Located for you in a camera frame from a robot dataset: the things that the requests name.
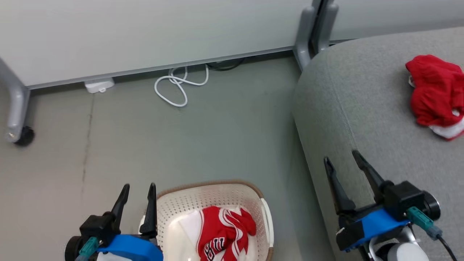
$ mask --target gray fabric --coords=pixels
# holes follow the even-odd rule
[[[341,252],[322,159],[329,156],[347,194],[358,207],[374,202],[351,150],[394,183],[408,180],[440,201],[436,223],[458,259],[464,258],[464,137],[447,142],[415,123],[405,63],[433,54],[464,65],[464,27],[353,40],[318,54],[304,70],[293,113],[337,260],[359,260]],[[416,234],[430,260],[450,260],[438,241]]]

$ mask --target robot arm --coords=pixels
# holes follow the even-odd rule
[[[396,185],[385,181],[357,150],[352,154],[369,181],[375,204],[357,209],[338,181],[333,164],[328,157],[324,158],[335,211],[339,216],[340,230],[336,234],[339,249],[345,252],[358,249],[364,260],[407,260],[409,255],[403,252],[414,253],[414,260],[428,260],[415,240],[411,224],[424,228],[434,240],[440,238],[441,230],[433,226],[433,221],[440,217],[437,200],[408,181]],[[378,257],[373,246],[390,239],[398,239],[400,243],[380,248],[381,257]]]
[[[129,184],[124,185],[111,211],[91,215],[81,225],[80,236],[74,236],[66,245],[65,261],[162,261],[157,246],[156,187],[151,183],[145,221],[139,235],[122,235],[119,229],[122,211],[129,196]]]

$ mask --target floor crack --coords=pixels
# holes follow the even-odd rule
[[[84,185],[85,185],[85,175],[87,172],[87,159],[89,157],[89,149],[90,149],[90,130],[92,129],[92,119],[93,119],[93,106],[95,103],[95,95],[92,95],[92,104],[90,106],[90,114],[89,116],[89,127],[87,129],[87,139],[85,141],[85,149],[84,149],[84,160],[82,161],[82,187],[81,187],[81,199],[84,196]]]

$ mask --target black wheel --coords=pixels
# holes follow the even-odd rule
[[[32,140],[34,140],[34,137],[34,130],[29,126],[24,126],[21,130],[21,136],[19,137],[19,140],[16,141],[14,144],[20,147],[26,147],[29,144],[31,144]]]
[[[84,245],[81,236],[73,236],[64,249],[64,261],[74,261],[79,256],[79,250]]]

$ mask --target gray metal leg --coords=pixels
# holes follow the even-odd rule
[[[330,34],[334,27],[337,12],[338,4],[334,3],[334,0],[323,0],[321,2],[314,33],[311,37],[316,54],[329,47]]]
[[[11,96],[5,138],[9,142],[16,142],[21,137],[31,91],[24,87],[19,78],[2,59],[0,59],[0,81],[8,88]]]
[[[315,20],[316,12],[314,7],[304,8],[301,13],[300,25],[298,26],[295,47],[293,49],[301,71],[311,61],[311,57],[309,56],[309,38],[311,37]]]

